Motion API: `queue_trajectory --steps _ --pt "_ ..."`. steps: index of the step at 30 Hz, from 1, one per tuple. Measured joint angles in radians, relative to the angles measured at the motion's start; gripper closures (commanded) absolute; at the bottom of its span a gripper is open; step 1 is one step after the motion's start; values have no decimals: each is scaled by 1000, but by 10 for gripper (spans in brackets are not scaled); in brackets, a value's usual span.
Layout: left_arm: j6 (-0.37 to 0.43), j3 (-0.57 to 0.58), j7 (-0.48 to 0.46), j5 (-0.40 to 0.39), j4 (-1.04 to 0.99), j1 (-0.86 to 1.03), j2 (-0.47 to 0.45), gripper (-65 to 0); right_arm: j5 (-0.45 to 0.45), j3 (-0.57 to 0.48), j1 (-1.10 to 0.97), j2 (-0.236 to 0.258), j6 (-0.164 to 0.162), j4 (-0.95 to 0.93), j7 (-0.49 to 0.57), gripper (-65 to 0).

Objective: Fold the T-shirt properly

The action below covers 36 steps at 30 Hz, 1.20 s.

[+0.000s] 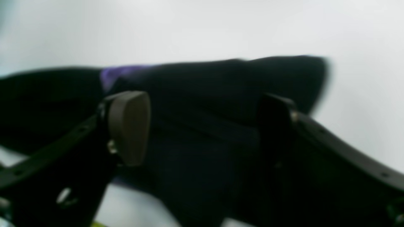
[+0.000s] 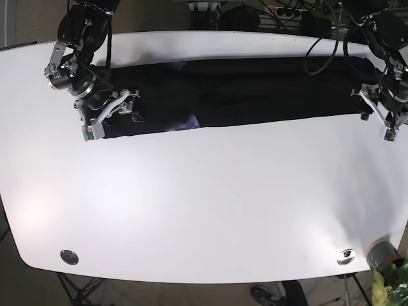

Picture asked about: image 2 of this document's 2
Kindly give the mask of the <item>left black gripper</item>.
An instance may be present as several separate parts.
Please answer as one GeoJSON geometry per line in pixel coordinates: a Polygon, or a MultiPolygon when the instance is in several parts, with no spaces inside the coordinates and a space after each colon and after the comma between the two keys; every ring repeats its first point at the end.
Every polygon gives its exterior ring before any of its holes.
{"type": "Polygon", "coordinates": [[[374,113],[384,126],[383,139],[394,142],[400,128],[407,124],[407,75],[394,79],[389,74],[361,75],[360,89],[352,90],[369,108],[361,111],[361,118],[367,120],[374,113]]]}

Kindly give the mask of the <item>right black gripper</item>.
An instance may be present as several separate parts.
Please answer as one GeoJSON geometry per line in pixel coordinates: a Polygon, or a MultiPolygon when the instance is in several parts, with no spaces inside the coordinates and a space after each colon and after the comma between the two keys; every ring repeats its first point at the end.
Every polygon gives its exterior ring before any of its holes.
{"type": "Polygon", "coordinates": [[[137,107],[138,90],[117,92],[89,85],[71,94],[83,124],[85,141],[133,136],[137,134],[137,125],[145,122],[137,107]]]}

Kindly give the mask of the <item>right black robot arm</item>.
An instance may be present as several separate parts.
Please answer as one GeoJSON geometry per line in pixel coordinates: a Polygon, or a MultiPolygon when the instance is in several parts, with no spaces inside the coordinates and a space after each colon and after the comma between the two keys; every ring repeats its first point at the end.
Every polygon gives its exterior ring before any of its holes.
{"type": "Polygon", "coordinates": [[[45,68],[49,86],[66,89],[82,121],[85,140],[142,133],[135,110],[138,90],[112,82],[112,17],[118,1],[76,1],[68,4],[58,40],[45,68]]]}

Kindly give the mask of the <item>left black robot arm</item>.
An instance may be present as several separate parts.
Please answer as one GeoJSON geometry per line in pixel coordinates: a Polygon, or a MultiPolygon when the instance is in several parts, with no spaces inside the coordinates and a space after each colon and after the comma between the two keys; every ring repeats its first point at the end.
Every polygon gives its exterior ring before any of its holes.
{"type": "Polygon", "coordinates": [[[362,79],[360,98],[374,111],[386,128],[384,139],[395,140],[399,127],[407,123],[407,24],[392,11],[388,1],[342,1],[353,25],[342,43],[347,64],[362,79]],[[348,43],[357,32],[363,33],[370,51],[385,62],[384,71],[367,75],[349,56],[348,43]]]}

